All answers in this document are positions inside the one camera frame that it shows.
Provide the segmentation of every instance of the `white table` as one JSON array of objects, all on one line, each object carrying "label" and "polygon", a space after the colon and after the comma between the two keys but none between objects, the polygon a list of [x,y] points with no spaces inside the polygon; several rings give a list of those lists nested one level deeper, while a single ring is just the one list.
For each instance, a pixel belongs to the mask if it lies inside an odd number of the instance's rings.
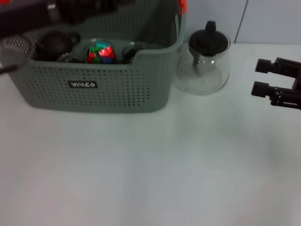
[{"label": "white table", "polygon": [[251,96],[258,58],[301,46],[234,44],[225,88],[172,87],[156,113],[28,106],[0,77],[1,226],[300,226],[301,112]]}]

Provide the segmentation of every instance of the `glass jar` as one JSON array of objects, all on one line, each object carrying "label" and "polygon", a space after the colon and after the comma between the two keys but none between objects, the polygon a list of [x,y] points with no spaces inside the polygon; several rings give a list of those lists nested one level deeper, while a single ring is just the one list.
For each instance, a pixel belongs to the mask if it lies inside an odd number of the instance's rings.
[{"label": "glass jar", "polygon": [[216,31],[215,22],[209,21],[205,30],[191,34],[182,48],[177,86],[199,95],[219,91],[230,75],[229,47],[229,37]]}]

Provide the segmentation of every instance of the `black teapot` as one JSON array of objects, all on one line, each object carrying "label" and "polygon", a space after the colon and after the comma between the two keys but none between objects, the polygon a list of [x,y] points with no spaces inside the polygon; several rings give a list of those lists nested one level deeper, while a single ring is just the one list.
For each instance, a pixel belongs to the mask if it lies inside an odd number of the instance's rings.
[{"label": "black teapot", "polygon": [[77,32],[63,33],[50,31],[36,43],[35,60],[56,61],[61,55],[70,53],[75,45],[80,42]]}]

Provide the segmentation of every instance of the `basket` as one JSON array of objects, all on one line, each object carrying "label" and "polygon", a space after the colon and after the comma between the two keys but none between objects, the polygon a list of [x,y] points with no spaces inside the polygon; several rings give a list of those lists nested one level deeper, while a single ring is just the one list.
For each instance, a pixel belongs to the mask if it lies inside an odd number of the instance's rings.
[{"label": "basket", "polygon": [[118,12],[76,26],[51,26],[9,38],[31,55],[37,39],[50,30],[77,31],[82,45],[92,38],[110,40],[120,56],[133,41],[163,46],[137,52],[130,65],[90,65],[29,60],[10,78],[28,104],[77,112],[154,112],[167,104],[172,77],[184,38],[183,0],[135,0]]}]

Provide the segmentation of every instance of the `white wall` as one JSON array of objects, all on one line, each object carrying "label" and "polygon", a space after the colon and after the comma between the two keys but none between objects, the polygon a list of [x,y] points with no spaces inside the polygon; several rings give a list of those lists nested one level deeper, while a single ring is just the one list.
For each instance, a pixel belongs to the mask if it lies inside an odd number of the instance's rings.
[{"label": "white wall", "polygon": [[301,44],[301,1],[249,0],[237,42]]},{"label": "white wall", "polygon": [[186,0],[187,34],[203,29],[208,20],[215,20],[217,29],[234,42],[246,6],[246,0]]}]

